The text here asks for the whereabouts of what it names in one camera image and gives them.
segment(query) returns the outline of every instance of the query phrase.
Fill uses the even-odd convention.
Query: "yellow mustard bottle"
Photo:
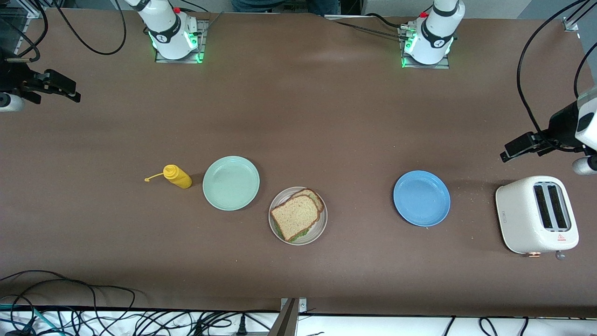
[[[162,173],[146,178],[145,182],[149,182],[152,178],[160,175],[163,175],[170,183],[183,189],[189,188],[193,184],[190,176],[175,164],[165,166]]]

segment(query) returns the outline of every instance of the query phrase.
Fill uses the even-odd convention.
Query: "toaster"
[[[576,220],[562,181],[551,176],[531,176],[496,191],[501,234],[512,252],[538,257],[578,244]]]

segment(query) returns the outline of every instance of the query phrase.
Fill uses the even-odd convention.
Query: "toaster slot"
[[[568,221],[566,220],[567,215],[564,213],[564,200],[560,198],[558,187],[555,185],[548,185],[547,192],[549,193],[549,198],[551,199],[553,214],[556,218],[556,224],[558,228],[568,229]]]
[[[549,216],[549,210],[547,209],[547,201],[545,200],[545,193],[541,185],[534,185],[533,190],[535,191],[535,199],[539,207],[539,214],[541,215],[541,222],[543,227],[546,229],[553,229],[552,219]]]

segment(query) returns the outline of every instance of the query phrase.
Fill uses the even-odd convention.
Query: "bread slice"
[[[294,198],[294,197],[298,197],[298,196],[302,196],[302,195],[309,196],[313,200],[313,202],[315,202],[315,206],[317,207],[317,211],[322,212],[324,210],[324,202],[322,202],[321,198],[319,198],[319,196],[317,195],[317,193],[314,192],[311,189],[305,188],[305,189],[297,192],[296,194],[294,194],[290,198]]]
[[[291,198],[270,213],[287,242],[308,230],[319,219],[315,202],[306,195]]]

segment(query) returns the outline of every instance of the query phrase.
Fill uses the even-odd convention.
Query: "jeans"
[[[237,12],[260,13],[284,2],[285,0],[232,0],[232,7]],[[338,14],[338,0],[307,0],[307,10],[320,16]]]

